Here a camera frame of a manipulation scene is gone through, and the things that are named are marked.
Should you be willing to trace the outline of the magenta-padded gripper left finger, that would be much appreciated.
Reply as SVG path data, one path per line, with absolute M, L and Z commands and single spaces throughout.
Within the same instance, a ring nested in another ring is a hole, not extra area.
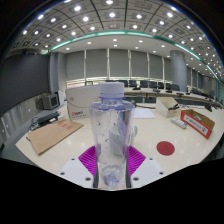
M 69 159 L 58 176 L 84 188 L 94 187 L 97 171 L 95 147 L 91 146 L 77 158 Z

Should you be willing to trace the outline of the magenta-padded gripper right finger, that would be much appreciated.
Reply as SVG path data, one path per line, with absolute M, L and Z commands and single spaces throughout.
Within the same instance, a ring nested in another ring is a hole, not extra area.
M 165 171 L 152 157 L 147 158 L 133 146 L 128 148 L 127 187 L 140 188 L 166 176 Z

